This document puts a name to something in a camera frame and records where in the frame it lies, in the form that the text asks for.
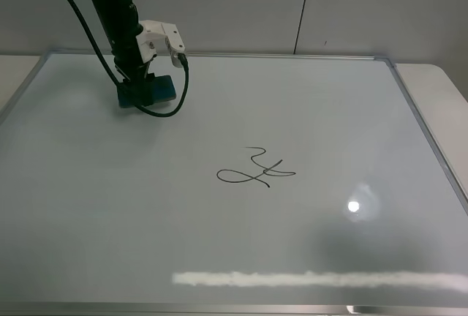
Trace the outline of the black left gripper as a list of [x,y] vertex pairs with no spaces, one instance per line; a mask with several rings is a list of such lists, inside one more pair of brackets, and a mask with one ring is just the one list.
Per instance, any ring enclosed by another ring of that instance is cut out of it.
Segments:
[[155,74],[148,73],[153,53],[143,59],[137,43],[112,43],[111,51],[116,69],[125,77],[117,86],[118,105],[153,105]]

